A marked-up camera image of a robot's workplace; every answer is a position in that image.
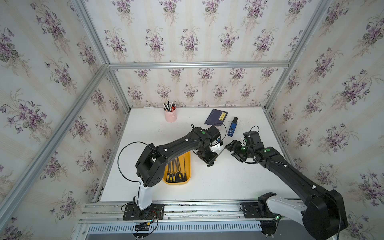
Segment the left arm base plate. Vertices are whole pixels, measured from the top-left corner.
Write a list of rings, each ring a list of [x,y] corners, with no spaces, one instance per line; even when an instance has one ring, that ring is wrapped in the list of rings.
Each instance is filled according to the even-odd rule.
[[[134,220],[162,220],[164,218],[165,205],[151,204],[144,210],[141,210],[135,200],[136,197],[129,203],[121,207],[124,221]]]

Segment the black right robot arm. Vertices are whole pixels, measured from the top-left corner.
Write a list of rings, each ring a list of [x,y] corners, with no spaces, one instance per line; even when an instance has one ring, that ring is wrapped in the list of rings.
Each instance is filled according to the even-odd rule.
[[[269,192],[252,204],[242,203],[245,218],[259,215],[264,218],[287,217],[302,226],[316,240],[340,236],[348,227],[344,199],[336,190],[319,186],[290,163],[273,147],[265,147],[256,131],[244,133],[244,141],[233,140],[226,150],[241,163],[259,164],[279,177],[302,200],[299,204]]]

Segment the yellow plastic storage tray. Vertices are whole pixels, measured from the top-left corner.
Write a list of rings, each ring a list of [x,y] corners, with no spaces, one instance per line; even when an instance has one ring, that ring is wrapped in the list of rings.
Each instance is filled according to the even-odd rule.
[[[166,164],[163,181],[168,185],[183,185],[191,179],[191,152]]]

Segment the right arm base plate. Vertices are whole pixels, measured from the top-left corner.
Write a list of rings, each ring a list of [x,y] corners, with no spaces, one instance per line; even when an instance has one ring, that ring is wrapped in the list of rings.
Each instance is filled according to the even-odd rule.
[[[239,208],[246,219],[273,218],[278,220],[281,216],[273,213],[267,205],[267,200],[276,195],[277,194],[273,192],[263,194],[258,197],[256,202],[240,203]]]

